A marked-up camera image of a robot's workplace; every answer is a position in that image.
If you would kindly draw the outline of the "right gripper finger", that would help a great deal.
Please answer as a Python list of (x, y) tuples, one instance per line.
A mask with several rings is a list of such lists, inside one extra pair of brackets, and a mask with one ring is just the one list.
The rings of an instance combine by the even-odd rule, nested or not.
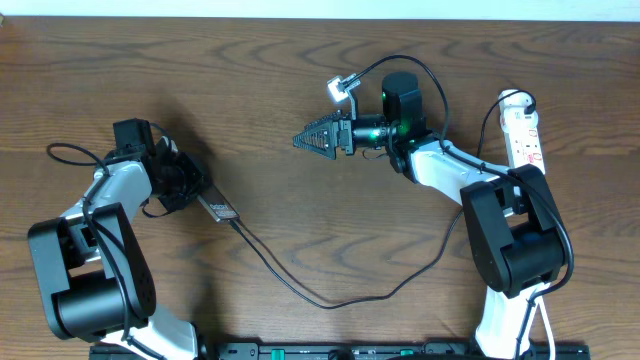
[(342, 120), (343, 118), (344, 114), (342, 112), (333, 112), (307, 124), (305, 126), (305, 129), (310, 130), (326, 126), (329, 131), (333, 131), (335, 123), (337, 123), (339, 120)]
[(293, 137), (293, 146), (303, 150), (319, 154), (327, 159), (336, 159), (334, 144), (334, 131), (329, 131), (326, 126), (304, 130)]

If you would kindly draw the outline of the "Galaxy smartphone with brown screen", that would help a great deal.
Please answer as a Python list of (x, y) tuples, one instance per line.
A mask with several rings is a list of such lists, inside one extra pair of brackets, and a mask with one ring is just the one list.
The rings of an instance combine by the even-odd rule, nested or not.
[(198, 200), (217, 223), (231, 222), (240, 218), (215, 185), (201, 191)]

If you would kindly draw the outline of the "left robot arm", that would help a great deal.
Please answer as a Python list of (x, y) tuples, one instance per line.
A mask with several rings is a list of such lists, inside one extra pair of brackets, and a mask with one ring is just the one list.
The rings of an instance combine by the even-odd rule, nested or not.
[(173, 139), (121, 139), (106, 157), (87, 156), (93, 180), (60, 216), (34, 224), (29, 250), (50, 331), (121, 347), (143, 359), (206, 359), (197, 327), (158, 304), (154, 280), (132, 223), (150, 199), (175, 212), (192, 198), (202, 172)]

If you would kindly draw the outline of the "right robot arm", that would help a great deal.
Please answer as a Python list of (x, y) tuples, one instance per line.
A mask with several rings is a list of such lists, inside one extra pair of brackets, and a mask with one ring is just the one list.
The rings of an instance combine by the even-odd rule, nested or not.
[(542, 297), (563, 282), (572, 249), (542, 170), (532, 164), (496, 166), (457, 149), (426, 125), (416, 75), (394, 72), (381, 85), (383, 111), (361, 114), (355, 76), (330, 80), (331, 97), (349, 100), (304, 127), (293, 145), (328, 159), (339, 150), (382, 148), (393, 169), (435, 189), (462, 208), (480, 277), (487, 286), (483, 315), (474, 333), (477, 351), (490, 358), (522, 359), (533, 314)]

